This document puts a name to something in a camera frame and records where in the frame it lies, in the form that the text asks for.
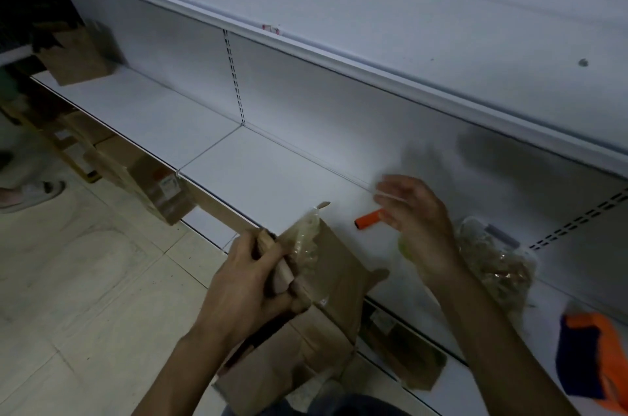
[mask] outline hand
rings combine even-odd
[[[423,282],[431,287],[454,269],[464,268],[443,202],[417,178],[384,176],[376,195],[381,220],[400,231]]]
[[[227,261],[214,275],[194,327],[219,335],[231,350],[274,317],[289,310],[293,297],[281,293],[264,296],[264,282],[285,252],[275,243],[259,260],[251,257],[255,235],[251,231],[238,237]]]

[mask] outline person's right hand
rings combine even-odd
[[[395,197],[378,194],[374,199],[384,209],[381,220],[402,233],[419,276],[428,287],[465,267],[447,209],[423,181],[390,174],[377,184],[377,190]]]

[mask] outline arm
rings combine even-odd
[[[275,244],[254,261],[254,244],[252,232],[233,243],[191,330],[178,341],[132,416],[191,415],[231,349],[290,309],[293,298],[287,293],[264,298],[264,282],[284,254],[281,246]]]
[[[420,180],[385,176],[381,218],[400,231],[434,293],[492,416],[577,416],[459,255],[445,205]]]

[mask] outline orange marker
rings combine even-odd
[[[381,209],[377,211],[373,211],[372,213],[368,213],[362,217],[358,217],[354,224],[359,230],[366,229],[367,227],[371,227],[373,224],[377,224],[381,219],[379,218],[379,213]]]

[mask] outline person's left hand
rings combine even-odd
[[[294,298],[287,292],[264,296],[264,282],[285,252],[279,243],[259,260],[251,257],[255,235],[238,237],[227,261],[214,275],[194,327],[218,335],[227,350],[236,346],[262,325],[288,311]]]

